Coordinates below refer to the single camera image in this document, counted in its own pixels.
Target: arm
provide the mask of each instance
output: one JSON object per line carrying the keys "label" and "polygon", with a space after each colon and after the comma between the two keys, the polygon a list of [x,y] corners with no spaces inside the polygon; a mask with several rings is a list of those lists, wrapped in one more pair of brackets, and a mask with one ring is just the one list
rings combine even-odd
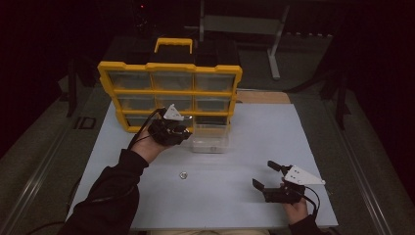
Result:
{"label": "arm", "polygon": [[307,203],[302,198],[296,204],[283,204],[284,211],[289,220],[289,228],[293,235],[324,235],[330,234],[322,232],[315,223],[314,217],[308,215]]}
{"label": "arm", "polygon": [[146,138],[131,151],[121,150],[118,164],[103,170],[59,234],[127,234],[138,208],[140,176],[164,149],[153,138]]}

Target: hand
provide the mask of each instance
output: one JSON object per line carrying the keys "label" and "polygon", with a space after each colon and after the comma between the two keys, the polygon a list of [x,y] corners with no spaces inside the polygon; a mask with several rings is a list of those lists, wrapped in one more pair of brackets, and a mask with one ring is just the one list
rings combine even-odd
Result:
{"label": "hand", "polygon": [[[144,138],[149,135],[149,131],[147,131],[147,128],[145,128],[140,133],[138,139]],[[157,143],[153,139],[153,137],[150,136],[136,142],[132,146],[131,151],[134,151],[135,153],[139,154],[148,164],[150,164],[159,155],[159,153],[168,149],[169,147],[171,146],[163,146]]]}
{"label": "hand", "polygon": [[293,225],[308,216],[307,202],[304,198],[295,204],[283,204],[290,225]]}

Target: black sleeve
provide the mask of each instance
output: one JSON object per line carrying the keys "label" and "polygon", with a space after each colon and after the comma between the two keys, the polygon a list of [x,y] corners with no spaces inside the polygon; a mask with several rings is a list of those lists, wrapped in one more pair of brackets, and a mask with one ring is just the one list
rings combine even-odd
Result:
{"label": "black sleeve", "polygon": [[328,232],[322,232],[315,223],[314,217],[309,215],[305,219],[293,224],[288,225],[293,235],[325,235],[330,234]]}
{"label": "black sleeve", "polygon": [[135,152],[122,150],[118,164],[103,170],[59,234],[127,234],[138,208],[137,184],[148,166]]}

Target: plastic drawer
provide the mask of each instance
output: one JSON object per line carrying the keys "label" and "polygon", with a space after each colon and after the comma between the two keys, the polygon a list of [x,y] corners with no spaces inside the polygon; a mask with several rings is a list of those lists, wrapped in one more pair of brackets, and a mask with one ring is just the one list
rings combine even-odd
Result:
{"label": "plastic drawer", "polygon": [[229,97],[196,96],[195,110],[198,112],[228,112]]}
{"label": "plastic drawer", "polygon": [[180,124],[185,125],[187,128],[193,127],[193,119],[192,117],[186,117],[184,120],[180,121]]}
{"label": "plastic drawer", "polygon": [[174,104],[177,111],[191,111],[192,96],[157,95],[156,104],[158,108],[168,108],[171,104]]}
{"label": "plastic drawer", "polygon": [[232,91],[235,74],[195,73],[195,89],[200,91]]}
{"label": "plastic drawer", "polygon": [[148,115],[125,115],[125,119],[127,120],[129,126],[142,126],[148,117]]}
{"label": "plastic drawer", "polygon": [[159,90],[192,90],[193,75],[183,71],[154,71],[153,85]]}
{"label": "plastic drawer", "polygon": [[152,88],[150,74],[146,71],[109,70],[108,76],[115,89],[142,89]]}
{"label": "plastic drawer", "polygon": [[121,107],[124,110],[155,110],[154,95],[118,95]]}
{"label": "plastic drawer", "polygon": [[195,125],[210,124],[210,125],[227,125],[227,117],[223,116],[196,116]]}

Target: dark background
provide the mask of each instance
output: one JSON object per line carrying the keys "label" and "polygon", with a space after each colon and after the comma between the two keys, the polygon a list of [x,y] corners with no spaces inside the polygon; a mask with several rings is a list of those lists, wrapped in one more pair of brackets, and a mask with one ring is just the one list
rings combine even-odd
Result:
{"label": "dark background", "polygon": [[[216,1],[208,10],[251,17],[272,17],[281,10],[275,4],[268,6],[270,1],[235,2]],[[183,31],[184,24],[199,24],[198,1],[8,0],[0,4],[0,156],[61,96],[57,81],[68,74],[69,60],[75,59],[84,85],[91,85],[93,71],[115,35],[198,36],[196,31]],[[348,88],[355,92],[415,201],[411,185],[415,178],[414,4],[319,4],[298,3],[286,32],[335,34],[321,70],[347,68]],[[339,27],[337,21],[324,21],[330,16],[346,22]],[[318,32],[310,24],[325,31]]]}

